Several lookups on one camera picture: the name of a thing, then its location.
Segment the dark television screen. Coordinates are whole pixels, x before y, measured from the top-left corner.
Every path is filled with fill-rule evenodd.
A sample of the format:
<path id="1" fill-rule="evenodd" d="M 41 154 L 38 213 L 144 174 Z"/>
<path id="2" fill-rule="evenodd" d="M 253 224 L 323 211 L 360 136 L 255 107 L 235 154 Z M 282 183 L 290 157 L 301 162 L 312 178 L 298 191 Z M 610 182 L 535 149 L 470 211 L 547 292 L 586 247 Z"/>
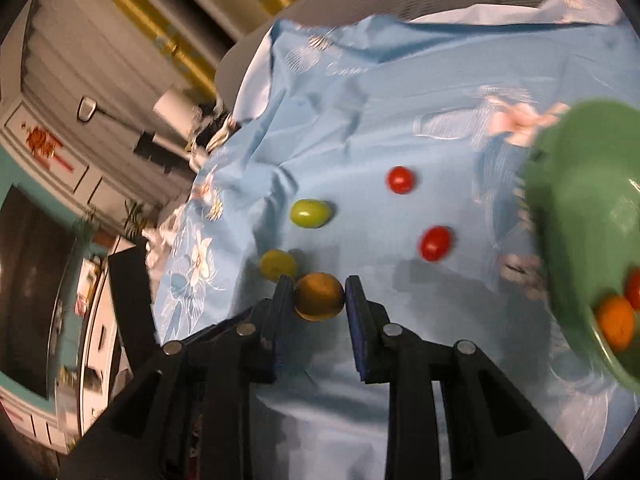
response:
<path id="1" fill-rule="evenodd" d="M 42 398 L 54 311 L 75 248 L 69 226 L 9 189 L 1 206 L 1 371 Z"/>

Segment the green oval fruit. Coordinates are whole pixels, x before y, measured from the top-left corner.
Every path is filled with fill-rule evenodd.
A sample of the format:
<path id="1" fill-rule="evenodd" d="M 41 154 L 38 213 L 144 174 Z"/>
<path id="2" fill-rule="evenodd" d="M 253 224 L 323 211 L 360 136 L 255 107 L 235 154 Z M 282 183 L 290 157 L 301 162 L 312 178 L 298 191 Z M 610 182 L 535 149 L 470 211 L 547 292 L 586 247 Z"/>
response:
<path id="1" fill-rule="evenodd" d="M 332 208 L 323 200 L 298 200 L 290 210 L 291 221 L 303 229 L 319 229 L 332 218 Z"/>

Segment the white lamp shade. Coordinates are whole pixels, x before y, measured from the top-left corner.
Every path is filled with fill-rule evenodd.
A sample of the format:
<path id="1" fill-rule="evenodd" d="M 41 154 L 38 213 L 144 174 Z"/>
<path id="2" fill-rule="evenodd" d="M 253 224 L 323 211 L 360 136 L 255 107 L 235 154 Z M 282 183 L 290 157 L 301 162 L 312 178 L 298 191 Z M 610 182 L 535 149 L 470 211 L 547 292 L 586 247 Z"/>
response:
<path id="1" fill-rule="evenodd" d="M 200 108 L 181 90 L 169 88 L 154 104 L 153 112 L 187 139 L 200 122 Z"/>

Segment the black stand with mirror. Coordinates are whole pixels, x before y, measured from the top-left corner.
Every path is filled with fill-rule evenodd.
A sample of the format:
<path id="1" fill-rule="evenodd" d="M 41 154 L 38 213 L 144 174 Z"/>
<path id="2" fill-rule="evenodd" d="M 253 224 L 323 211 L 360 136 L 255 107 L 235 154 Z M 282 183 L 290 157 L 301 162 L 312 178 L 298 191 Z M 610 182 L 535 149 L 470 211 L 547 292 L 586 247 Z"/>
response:
<path id="1" fill-rule="evenodd" d="M 82 96 L 76 113 L 77 121 L 87 125 L 96 115 L 111 119 L 112 122 L 116 122 L 116 124 L 135 133 L 138 136 L 138 142 L 134 147 L 134 154 L 140 158 L 162 167 L 165 174 L 178 174 L 186 179 L 194 178 L 195 172 L 190 166 L 190 157 L 184 148 L 180 148 L 178 144 L 155 132 L 137 128 L 126 120 L 109 113 L 90 96 Z"/>

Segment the red paper wall ornament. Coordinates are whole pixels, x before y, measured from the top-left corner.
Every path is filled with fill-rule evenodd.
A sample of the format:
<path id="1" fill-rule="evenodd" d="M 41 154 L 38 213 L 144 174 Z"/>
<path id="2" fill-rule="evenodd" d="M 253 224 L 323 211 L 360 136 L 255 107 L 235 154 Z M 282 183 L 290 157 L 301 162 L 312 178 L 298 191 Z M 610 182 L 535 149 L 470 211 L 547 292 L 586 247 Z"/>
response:
<path id="1" fill-rule="evenodd" d="M 60 165 L 70 174 L 74 167 L 60 155 L 64 144 L 46 127 L 29 126 L 26 122 L 21 124 L 25 131 L 25 144 L 38 164 L 44 169 L 50 170 L 54 162 Z"/>

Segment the red tomato in bowl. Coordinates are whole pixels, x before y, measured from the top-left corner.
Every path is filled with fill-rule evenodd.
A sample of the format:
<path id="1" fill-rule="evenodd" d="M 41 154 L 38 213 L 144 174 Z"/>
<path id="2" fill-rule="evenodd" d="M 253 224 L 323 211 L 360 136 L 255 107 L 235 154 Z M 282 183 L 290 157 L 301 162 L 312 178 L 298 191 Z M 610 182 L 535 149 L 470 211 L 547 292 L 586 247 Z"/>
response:
<path id="1" fill-rule="evenodd" d="M 624 296 L 634 310 L 640 310 L 640 268 L 638 266 L 634 266 L 627 273 Z"/>

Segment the grey pleated curtain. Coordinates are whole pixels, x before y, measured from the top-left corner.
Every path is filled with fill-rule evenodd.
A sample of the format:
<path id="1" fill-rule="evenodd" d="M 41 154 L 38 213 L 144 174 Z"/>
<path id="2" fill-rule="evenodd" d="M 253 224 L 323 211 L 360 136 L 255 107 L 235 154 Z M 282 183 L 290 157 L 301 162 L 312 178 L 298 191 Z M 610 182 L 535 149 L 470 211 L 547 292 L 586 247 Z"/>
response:
<path id="1" fill-rule="evenodd" d="M 21 62 L 21 89 L 44 121 L 87 163 L 91 177 L 160 208 L 188 186 L 134 154 L 137 135 L 96 115 L 76 113 L 90 96 L 109 113 L 167 140 L 175 133 L 153 112 L 169 88 L 210 99 L 194 88 L 154 41 L 112 0 L 32 0 Z"/>

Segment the yellow-green small fruit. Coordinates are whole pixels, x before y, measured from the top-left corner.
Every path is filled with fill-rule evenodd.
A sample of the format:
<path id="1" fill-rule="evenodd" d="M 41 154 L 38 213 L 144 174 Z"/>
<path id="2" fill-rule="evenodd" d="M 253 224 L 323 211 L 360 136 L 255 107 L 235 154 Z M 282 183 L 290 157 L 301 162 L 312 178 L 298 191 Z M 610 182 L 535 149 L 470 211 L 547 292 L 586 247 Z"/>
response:
<path id="1" fill-rule="evenodd" d="M 288 252 L 271 249 L 265 252 L 259 261 L 259 270 L 264 278 L 277 283 L 282 275 L 295 280 L 298 275 L 298 264 Z"/>

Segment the red cherry tomato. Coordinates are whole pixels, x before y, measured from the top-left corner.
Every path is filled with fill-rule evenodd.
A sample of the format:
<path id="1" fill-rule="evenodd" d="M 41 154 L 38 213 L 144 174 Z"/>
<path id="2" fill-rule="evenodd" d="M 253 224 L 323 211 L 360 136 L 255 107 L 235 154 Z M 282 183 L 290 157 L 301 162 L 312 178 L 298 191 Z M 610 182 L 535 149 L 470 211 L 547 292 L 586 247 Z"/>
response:
<path id="1" fill-rule="evenodd" d="M 420 241 L 420 254 L 429 262 L 436 262 L 445 258 L 450 252 L 452 235 L 446 226 L 433 226 L 428 229 Z"/>
<path id="2" fill-rule="evenodd" d="M 386 184 L 395 194 L 408 194 L 416 186 L 416 176 L 410 168 L 395 166 L 388 172 Z"/>

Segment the white tv cabinet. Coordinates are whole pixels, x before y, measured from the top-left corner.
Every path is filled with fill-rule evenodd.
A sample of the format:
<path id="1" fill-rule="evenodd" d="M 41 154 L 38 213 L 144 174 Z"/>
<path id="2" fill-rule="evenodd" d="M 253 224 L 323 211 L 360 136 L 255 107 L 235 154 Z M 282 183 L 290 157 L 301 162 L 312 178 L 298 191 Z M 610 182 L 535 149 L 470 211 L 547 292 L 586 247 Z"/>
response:
<path id="1" fill-rule="evenodd" d="M 58 297 L 58 313 L 56 424 L 48 433 L 55 451 L 66 454 L 107 408 L 124 359 L 107 258 L 78 255 L 70 259 Z"/>

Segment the orange-brown round fruit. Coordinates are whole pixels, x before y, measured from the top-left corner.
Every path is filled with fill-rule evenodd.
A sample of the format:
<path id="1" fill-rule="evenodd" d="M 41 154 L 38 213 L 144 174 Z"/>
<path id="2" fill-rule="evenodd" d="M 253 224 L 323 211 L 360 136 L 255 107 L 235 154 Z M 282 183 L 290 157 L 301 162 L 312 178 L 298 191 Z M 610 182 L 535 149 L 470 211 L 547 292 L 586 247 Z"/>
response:
<path id="1" fill-rule="evenodd" d="M 295 285 L 294 307 L 309 322 L 322 322 L 341 313 L 345 292 L 341 282 L 327 273 L 309 273 Z"/>

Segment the potted green plant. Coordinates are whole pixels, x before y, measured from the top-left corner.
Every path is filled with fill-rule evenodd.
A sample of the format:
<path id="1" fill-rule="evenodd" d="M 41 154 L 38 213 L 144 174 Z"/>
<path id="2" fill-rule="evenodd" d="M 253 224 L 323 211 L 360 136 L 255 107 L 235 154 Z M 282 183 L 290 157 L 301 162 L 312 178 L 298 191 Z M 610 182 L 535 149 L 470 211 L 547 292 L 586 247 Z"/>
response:
<path id="1" fill-rule="evenodd" d="M 144 203 L 127 198 L 124 205 L 126 218 L 122 228 L 128 240 L 135 242 L 142 235 L 149 222 L 144 210 Z"/>

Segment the orange tangerine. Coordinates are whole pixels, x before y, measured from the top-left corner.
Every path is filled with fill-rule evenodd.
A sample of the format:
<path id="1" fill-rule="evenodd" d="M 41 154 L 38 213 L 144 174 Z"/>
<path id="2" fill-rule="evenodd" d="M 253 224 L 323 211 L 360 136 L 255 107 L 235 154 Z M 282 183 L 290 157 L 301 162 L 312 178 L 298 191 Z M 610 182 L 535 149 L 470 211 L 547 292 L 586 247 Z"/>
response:
<path id="1" fill-rule="evenodd" d="M 631 303 L 620 295 L 606 296 L 596 309 L 599 330 L 614 352 L 623 352 L 636 332 L 636 317 Z"/>

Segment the light blue floral cloth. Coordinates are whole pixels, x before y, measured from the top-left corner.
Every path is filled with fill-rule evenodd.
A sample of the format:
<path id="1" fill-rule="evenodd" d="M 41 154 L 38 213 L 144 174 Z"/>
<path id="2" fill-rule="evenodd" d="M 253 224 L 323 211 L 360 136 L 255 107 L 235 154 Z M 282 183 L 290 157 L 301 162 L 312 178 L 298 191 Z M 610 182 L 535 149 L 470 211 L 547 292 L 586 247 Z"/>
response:
<path id="1" fill-rule="evenodd" d="M 639 41 L 612 0 L 506 10 L 497 27 L 437 15 L 352 26 L 273 24 L 248 72 L 240 130 L 204 162 L 153 307 L 183 339 L 272 292 L 258 263 L 357 275 L 392 321 L 439 344 L 474 341 L 574 453 L 608 457 L 638 396 L 570 350 L 549 311 L 520 177 L 530 144 L 570 106 L 639 101 Z M 395 194 L 395 166 L 416 186 Z M 298 200 L 331 220 L 303 229 Z M 420 254 L 433 226 L 445 258 Z"/>

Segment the green plastic bowl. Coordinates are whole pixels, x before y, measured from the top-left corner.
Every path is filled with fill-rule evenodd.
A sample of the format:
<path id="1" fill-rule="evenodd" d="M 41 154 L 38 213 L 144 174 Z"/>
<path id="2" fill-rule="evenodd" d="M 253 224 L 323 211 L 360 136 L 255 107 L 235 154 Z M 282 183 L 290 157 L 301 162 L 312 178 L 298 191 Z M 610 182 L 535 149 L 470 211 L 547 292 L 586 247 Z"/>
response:
<path id="1" fill-rule="evenodd" d="M 538 134 L 523 178 L 550 308 L 568 343 L 638 391 L 638 339 L 615 350 L 596 320 L 639 263 L 638 108 L 612 100 L 575 105 Z"/>

